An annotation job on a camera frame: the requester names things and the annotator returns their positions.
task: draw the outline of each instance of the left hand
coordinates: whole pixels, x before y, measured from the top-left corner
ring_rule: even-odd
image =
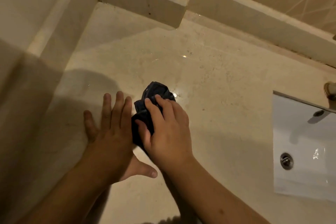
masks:
[[[140,162],[133,154],[132,99],[119,91],[111,109],[111,95],[105,94],[101,111],[101,129],[90,111],[84,111],[85,131],[89,140],[80,166],[91,172],[103,186],[123,181],[133,175],[157,177],[157,171]]]

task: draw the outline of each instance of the white sink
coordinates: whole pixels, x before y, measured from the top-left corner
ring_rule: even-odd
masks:
[[[283,153],[292,157],[284,167]],[[274,94],[273,157],[276,193],[336,202],[336,114],[332,110]]]

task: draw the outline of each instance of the forearm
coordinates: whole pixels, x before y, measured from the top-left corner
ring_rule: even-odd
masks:
[[[203,224],[268,224],[217,182],[195,159],[168,175]]]
[[[104,188],[77,165],[17,224],[81,223]]]

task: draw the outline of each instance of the black rag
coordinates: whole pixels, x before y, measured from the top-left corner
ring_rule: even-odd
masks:
[[[151,118],[149,111],[147,110],[145,106],[145,99],[149,98],[151,102],[154,105],[156,105],[162,113],[162,107],[156,102],[155,95],[160,95],[163,99],[170,99],[172,101],[176,101],[173,93],[169,91],[166,85],[161,84],[159,82],[151,82],[147,86],[147,88],[144,90],[141,99],[134,102],[136,114],[133,115],[132,117],[133,143],[139,146],[146,154],[147,152],[140,138],[140,135],[138,132],[138,125],[135,123],[135,120],[143,121],[146,124],[150,134],[151,135],[154,134],[154,126],[153,126],[152,118]]]

